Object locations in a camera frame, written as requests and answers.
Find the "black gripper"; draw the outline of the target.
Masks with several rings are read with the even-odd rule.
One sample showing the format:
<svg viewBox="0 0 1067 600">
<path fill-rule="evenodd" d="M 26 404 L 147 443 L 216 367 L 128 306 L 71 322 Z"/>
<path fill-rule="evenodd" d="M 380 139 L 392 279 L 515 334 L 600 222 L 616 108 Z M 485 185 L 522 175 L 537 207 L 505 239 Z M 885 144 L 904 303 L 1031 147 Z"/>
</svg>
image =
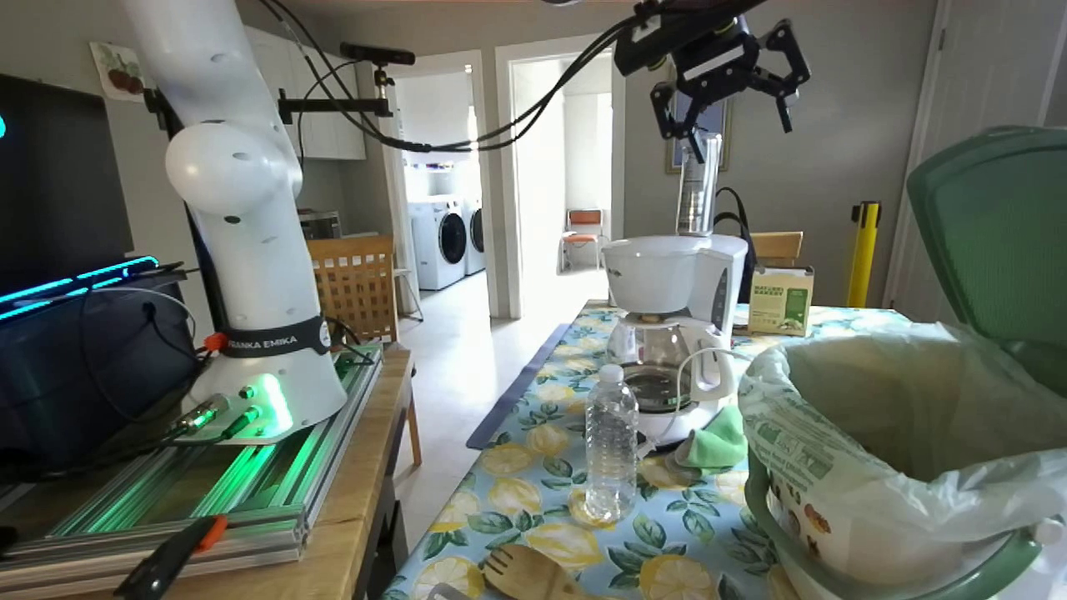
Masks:
<svg viewBox="0 0 1067 600">
<path fill-rule="evenodd" d="M 776 108 L 781 128 L 794 129 L 790 102 L 810 80 L 810 67 L 786 20 L 776 20 L 760 42 L 744 14 L 760 0 L 636 0 L 620 25 L 613 63 L 622 78 L 670 63 L 673 78 L 650 89 L 662 139 L 679 139 L 692 159 L 704 159 L 704 108 L 757 86 Z M 786 60 L 782 73 L 760 67 L 763 53 Z"/>
</svg>

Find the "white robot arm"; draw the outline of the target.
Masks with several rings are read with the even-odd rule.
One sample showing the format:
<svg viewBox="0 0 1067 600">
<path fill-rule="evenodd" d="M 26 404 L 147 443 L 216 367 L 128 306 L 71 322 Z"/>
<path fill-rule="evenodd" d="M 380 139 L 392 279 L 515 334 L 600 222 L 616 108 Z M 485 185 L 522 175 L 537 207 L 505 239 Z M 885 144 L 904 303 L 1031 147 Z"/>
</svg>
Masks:
<svg viewBox="0 0 1067 600">
<path fill-rule="evenodd" d="M 760 0 L 639 0 L 592 46 L 622 73 L 659 60 L 659 129 L 690 135 L 741 89 L 790 102 L 810 63 L 790 25 L 757 37 Z M 121 0 L 170 135 L 162 172 L 186 203 L 222 303 L 222 349 L 184 396 L 191 443 L 263 446 L 348 404 L 296 222 L 303 175 L 281 102 L 253 60 L 232 0 Z"/>
</svg>

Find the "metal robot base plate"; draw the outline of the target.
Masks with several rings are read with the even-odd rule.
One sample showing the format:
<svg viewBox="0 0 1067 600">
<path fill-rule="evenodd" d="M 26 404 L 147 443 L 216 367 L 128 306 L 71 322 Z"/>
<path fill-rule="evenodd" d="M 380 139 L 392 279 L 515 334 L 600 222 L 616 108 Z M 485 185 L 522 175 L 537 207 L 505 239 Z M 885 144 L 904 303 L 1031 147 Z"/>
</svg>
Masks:
<svg viewBox="0 0 1067 600">
<path fill-rule="evenodd" d="M 17 570 L 67 556 L 144 553 L 197 518 L 226 518 L 226 534 L 281 534 L 303 545 L 371 388 L 382 345 L 334 356 L 346 407 L 328 422 L 265 446 L 161 446 L 128 464 L 3 492 L 0 523 L 14 542 L 0 567 Z"/>
</svg>

